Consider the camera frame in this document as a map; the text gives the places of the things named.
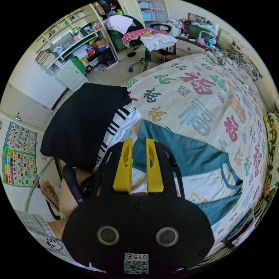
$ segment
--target bed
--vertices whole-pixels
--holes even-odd
[[[145,71],[122,85],[142,119],[126,135],[138,139],[142,120],[205,142],[228,153],[243,180],[237,204],[212,226],[215,245],[199,266],[234,250],[222,240],[253,208],[262,216],[261,198],[269,163],[266,108],[250,76],[232,60],[220,65],[211,52],[193,54]],[[133,191],[141,192],[145,173],[133,169]]]

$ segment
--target person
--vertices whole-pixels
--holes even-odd
[[[91,176],[90,173],[81,169],[75,169],[76,178],[80,185],[85,179]],[[100,194],[100,187],[97,191],[97,196]],[[146,195],[146,193],[136,193],[134,195]],[[29,233],[51,254],[54,256],[73,264],[77,267],[85,268],[92,271],[99,271],[94,267],[86,267],[77,263],[67,251],[65,245],[62,242],[62,234],[67,223],[68,218],[78,206],[70,189],[63,179],[61,182],[59,207],[60,213],[63,216],[60,220],[46,222],[39,214],[28,214],[18,210],[15,210],[18,218],[21,220],[25,228]]]

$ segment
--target yellow plastic part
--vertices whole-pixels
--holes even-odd
[[[153,139],[146,139],[146,177],[148,193],[163,192],[164,185]]]
[[[129,195],[131,194],[132,186],[132,150],[133,140],[131,138],[126,139],[123,143],[122,152],[113,183],[113,189],[116,192],[128,192]]]

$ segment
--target drawer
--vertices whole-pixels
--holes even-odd
[[[187,51],[191,54],[203,52],[204,49],[183,40],[177,40],[176,48]]]
[[[176,55],[179,57],[182,57],[182,56],[186,56],[186,55],[191,55],[191,53],[186,52],[182,49],[176,49]]]

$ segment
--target number chart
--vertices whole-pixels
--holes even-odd
[[[3,147],[2,156],[3,182],[8,185],[32,187],[38,173],[36,157]]]
[[[5,147],[36,155],[37,133],[11,122],[5,139]]]

